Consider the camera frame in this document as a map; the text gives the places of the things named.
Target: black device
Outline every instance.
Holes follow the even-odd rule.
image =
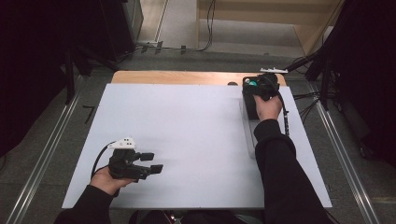
[[[133,149],[115,149],[113,156],[108,162],[110,174],[115,179],[134,179],[137,183],[139,179],[146,179],[149,175],[160,174],[163,165],[151,165],[150,167],[134,165],[134,161],[152,161],[154,153],[140,153]]]
[[[151,165],[150,167],[134,165],[134,161],[137,160],[152,161],[154,159],[154,153],[136,152],[134,139],[132,137],[125,137],[119,141],[108,144],[100,151],[92,167],[91,178],[93,178],[97,172],[96,165],[102,157],[102,154],[108,148],[114,150],[107,165],[109,174],[114,179],[133,179],[134,182],[137,183],[139,179],[146,179],[149,175],[160,174],[163,171],[163,165],[161,164]],[[119,196],[119,193],[120,190],[118,189],[113,197]]]
[[[244,77],[242,83],[242,93],[247,108],[248,119],[259,119],[253,95],[259,95],[264,101],[276,96],[279,90],[277,76],[272,73],[264,73],[256,77]]]

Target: white table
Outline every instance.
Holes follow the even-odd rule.
[[[332,207],[290,89],[281,87],[281,93],[298,161],[323,206]],[[72,207],[89,183],[99,151],[128,135],[137,151],[155,153],[154,161],[138,164],[163,164],[163,172],[122,189],[112,207],[263,208],[260,172],[248,155],[241,97],[238,86],[108,84],[63,208]],[[108,164],[111,154],[108,150],[98,167]]]

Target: black cable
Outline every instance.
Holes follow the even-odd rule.
[[[93,176],[94,176],[95,173],[96,173],[96,166],[97,166],[97,164],[98,164],[100,158],[102,157],[102,154],[106,151],[108,145],[110,145],[110,144],[112,144],[112,143],[115,143],[115,142],[111,142],[111,143],[107,144],[107,145],[106,145],[104,148],[102,148],[102,150],[99,152],[99,155],[96,157],[95,163],[93,164],[93,167],[92,167],[91,178],[93,178]]]
[[[294,59],[293,62],[292,62],[291,64],[294,64],[297,60],[302,59],[302,58],[304,58],[304,57],[298,57],[298,58]],[[296,71],[296,72],[299,73],[299,74],[305,75],[305,72],[300,72],[300,71],[297,70],[297,69],[294,69],[294,71]]]
[[[209,25],[209,15],[210,15],[210,9],[213,7],[212,9],[212,18],[211,18],[211,22]],[[210,46],[212,46],[212,41],[213,41],[213,19],[215,18],[215,10],[216,10],[216,0],[212,0],[212,2],[210,3],[209,6],[209,10],[207,11],[207,15],[206,15],[206,24],[207,24],[207,30],[209,32],[209,40],[207,41],[206,46],[203,49],[198,49],[197,51],[204,51],[210,48]]]
[[[283,108],[283,121],[285,123],[285,135],[289,136],[289,120],[288,120],[288,113],[289,111],[286,110],[285,107],[285,102],[283,101],[283,97],[280,94],[280,91],[277,89],[275,84],[266,76],[263,76],[269,83],[271,83],[271,86],[276,90],[276,95],[279,97],[280,102],[282,103],[282,108]]]
[[[314,102],[311,103],[306,109],[300,112],[301,118],[303,120],[303,124],[305,123],[306,118],[308,117],[308,114],[311,112],[312,108],[317,104],[319,101],[319,98],[314,100]]]
[[[295,94],[293,95],[294,100],[300,100],[300,99],[304,99],[307,97],[311,97],[311,96],[319,96],[320,92],[319,91],[314,91],[314,92],[309,92],[309,93],[305,93],[305,94]]]
[[[140,51],[140,50],[142,50],[142,49],[143,49],[143,48],[138,48],[138,49],[135,49],[133,52],[129,52],[129,53],[125,54],[124,57],[123,57],[119,62],[116,63],[116,65],[122,63],[122,62],[125,61],[129,56],[133,55],[134,53],[136,53],[136,52],[138,52],[138,51]]]

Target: gray floor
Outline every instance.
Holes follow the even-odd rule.
[[[176,3],[176,0],[169,1],[169,6]],[[166,15],[172,15],[177,8],[169,6]],[[171,21],[172,18],[165,17],[164,22],[166,20]],[[184,33],[177,35],[172,33],[171,28],[166,28],[170,24],[163,24],[159,38],[165,46],[169,44],[169,47],[172,47],[170,46],[171,40],[174,40],[175,36],[183,37]],[[266,30],[265,33],[269,35],[251,34],[255,29],[247,27],[243,35],[233,35],[225,33],[229,30],[226,27],[230,24],[226,22],[223,24],[221,28],[219,27],[221,22],[215,23],[214,44],[209,52],[187,52],[184,55],[176,50],[162,50],[159,54],[155,54],[153,50],[145,53],[137,52],[121,63],[120,68],[122,70],[258,72],[262,67],[283,68],[291,64],[296,57],[303,56],[302,50],[296,44],[295,36],[287,25],[250,24],[251,27],[265,26],[265,29],[272,27],[272,30],[269,30],[272,32]],[[205,43],[205,33],[202,33],[202,41],[201,45]],[[179,45],[189,43],[187,40],[176,41],[175,46],[179,48]],[[92,117],[88,123],[85,123],[90,111],[83,106],[99,104],[104,87],[111,81],[112,75],[113,73],[105,67],[98,67],[95,68],[91,77],[85,78],[75,111],[55,148],[49,167],[21,223],[51,223],[62,210],[61,205],[67,186],[93,119]],[[303,76],[293,73],[286,76],[286,79],[293,93],[309,92],[308,83]],[[22,187],[35,168],[52,129],[64,109],[64,99],[65,92],[63,91],[52,101],[23,141],[7,154],[5,167],[0,171],[0,223],[6,222]],[[304,109],[311,102],[312,99],[303,99],[296,101],[296,104],[299,109]],[[381,160],[369,161],[362,158],[359,145],[343,115],[332,104],[329,106],[333,121],[373,201],[375,211],[382,223],[394,223],[396,220],[396,169]],[[309,114],[304,126],[318,161],[319,170],[329,187],[333,204],[333,208],[329,211],[340,223],[364,223],[361,210],[316,109]],[[129,210],[111,210],[112,220],[114,223],[126,223],[131,213],[132,211]]]

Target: wire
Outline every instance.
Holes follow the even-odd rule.
[[[209,9],[206,14],[206,25],[207,30],[209,32],[209,39],[206,43],[206,46],[202,49],[183,49],[183,48],[168,48],[168,47],[152,47],[147,45],[139,45],[142,49],[177,49],[177,50],[185,50],[185,51],[205,51],[212,46],[213,43],[213,20],[215,18],[215,10],[216,10],[216,0],[212,0],[209,6]]]
[[[317,104],[319,101],[319,98],[315,99],[314,102],[311,103],[306,109],[302,110],[300,112],[300,117],[303,120],[303,124],[305,123],[306,118],[308,117],[308,114],[311,112],[312,108]]]
[[[298,58],[294,59],[293,62],[292,62],[291,64],[294,64],[297,60],[302,59],[302,58],[305,58],[305,57],[298,57]],[[299,70],[297,70],[297,68],[294,69],[294,71],[296,71],[296,72],[299,73],[299,74],[305,75],[305,72],[300,72]]]
[[[306,93],[306,94],[295,94],[295,95],[293,95],[293,98],[294,98],[294,100],[300,100],[300,99],[304,99],[304,98],[307,98],[307,97],[319,96],[319,95],[320,95],[320,92],[314,91],[314,92],[309,92],[309,93]]]
[[[122,63],[122,62],[125,61],[129,56],[133,55],[134,53],[136,53],[136,52],[138,52],[138,51],[140,51],[140,50],[142,50],[142,49],[143,49],[143,48],[138,48],[138,49],[135,49],[133,52],[129,52],[129,53],[125,54],[124,57],[123,57],[119,62],[117,62],[116,64]]]
[[[95,163],[93,164],[93,167],[92,167],[91,178],[93,178],[93,176],[94,176],[95,173],[96,173],[96,166],[97,166],[97,164],[98,164],[100,158],[102,157],[102,154],[106,151],[108,145],[110,145],[110,144],[112,144],[112,143],[115,143],[115,142],[111,142],[111,143],[107,144],[107,145],[106,145],[104,148],[102,148],[102,150],[99,152],[99,155],[96,157]]]
[[[275,84],[266,76],[263,76],[269,83],[271,83],[271,86],[276,90],[276,95],[279,97],[280,102],[282,103],[282,108],[283,108],[283,121],[285,123],[285,135],[289,136],[289,120],[288,120],[288,113],[289,111],[286,110],[285,107],[285,102],[283,101],[283,97],[280,94],[280,91],[277,89]]]

